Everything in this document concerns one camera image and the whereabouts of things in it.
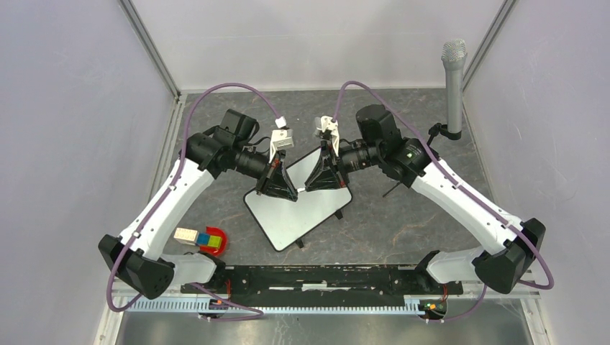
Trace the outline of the white whiteboard black frame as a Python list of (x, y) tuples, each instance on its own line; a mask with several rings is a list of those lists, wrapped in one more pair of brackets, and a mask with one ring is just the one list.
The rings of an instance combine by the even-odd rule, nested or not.
[[(316, 148), (287, 167), (297, 188), (304, 187), (319, 156), (320, 149)], [(342, 209), (352, 201), (352, 192), (349, 188), (305, 191), (298, 193), (297, 202), (292, 202), (250, 190), (243, 201), (272, 248), (281, 252), (327, 219), (341, 218)]]

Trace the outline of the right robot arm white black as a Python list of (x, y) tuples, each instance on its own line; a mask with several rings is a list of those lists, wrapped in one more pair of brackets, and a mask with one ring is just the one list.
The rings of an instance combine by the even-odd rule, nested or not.
[(338, 123), (317, 117), (320, 157), (305, 190), (346, 188), (350, 173), (379, 167), (383, 174), (428, 198), (464, 226), (479, 247), (458, 252), (430, 252), (418, 264), (416, 286), (434, 293), (444, 283), (475, 280), (503, 294), (523, 283), (540, 252), (545, 226), (503, 211), (460, 178), (438, 154), (417, 138), (403, 137), (393, 114), (373, 104), (356, 113), (361, 137), (340, 139)]

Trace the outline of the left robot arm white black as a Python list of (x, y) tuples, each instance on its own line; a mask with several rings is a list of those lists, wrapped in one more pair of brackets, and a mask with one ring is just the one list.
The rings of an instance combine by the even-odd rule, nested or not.
[(258, 121), (232, 109), (221, 124), (191, 135), (142, 213), (120, 235), (100, 240), (110, 278), (119, 278), (149, 300), (171, 286), (191, 282), (209, 293), (219, 292), (226, 274), (209, 255), (164, 255), (163, 248), (194, 201), (228, 170), (255, 179), (258, 194), (297, 201), (298, 191), (284, 165), (285, 149), (293, 146), (291, 130), (283, 117), (276, 119), (276, 126), (267, 154), (250, 146), (260, 128)]

